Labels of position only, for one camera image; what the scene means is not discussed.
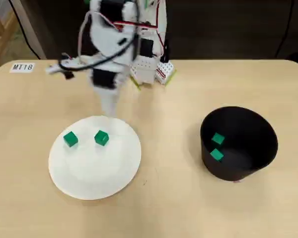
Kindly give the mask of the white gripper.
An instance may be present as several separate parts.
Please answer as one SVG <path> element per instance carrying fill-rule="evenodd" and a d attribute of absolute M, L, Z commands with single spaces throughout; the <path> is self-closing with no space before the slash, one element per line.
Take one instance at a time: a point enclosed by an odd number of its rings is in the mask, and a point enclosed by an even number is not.
<path fill-rule="evenodd" d="M 94 56 L 96 62 L 111 56 L 113 59 L 91 68 L 91 82 L 100 97 L 101 107 L 107 117 L 115 117 L 119 98 L 118 88 L 129 74 L 129 67 L 135 61 L 140 50 L 140 39 L 136 26 L 124 25 L 122 31 L 92 23 L 90 37 L 99 50 Z"/>

